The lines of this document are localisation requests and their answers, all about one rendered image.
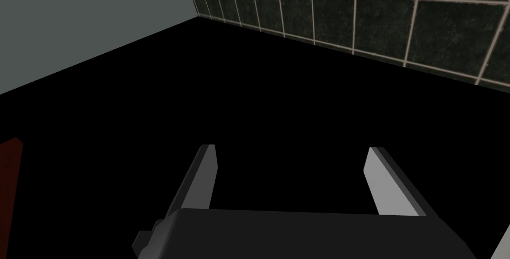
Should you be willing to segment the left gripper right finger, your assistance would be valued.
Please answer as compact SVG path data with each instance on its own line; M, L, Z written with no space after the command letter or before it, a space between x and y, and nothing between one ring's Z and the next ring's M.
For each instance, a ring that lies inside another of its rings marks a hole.
M425 216L377 147L369 148L363 173L379 215Z

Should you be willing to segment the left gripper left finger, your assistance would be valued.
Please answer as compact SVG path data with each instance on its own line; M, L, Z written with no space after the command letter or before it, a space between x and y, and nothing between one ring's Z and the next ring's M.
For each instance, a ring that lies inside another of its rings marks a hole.
M183 208L209 209L217 171L215 146L201 145L165 216Z

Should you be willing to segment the dark red flat object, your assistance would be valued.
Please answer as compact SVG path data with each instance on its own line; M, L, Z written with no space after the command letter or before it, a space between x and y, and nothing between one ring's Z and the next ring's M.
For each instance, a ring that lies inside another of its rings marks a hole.
M23 143L16 137L0 144L0 257L5 257L11 230Z

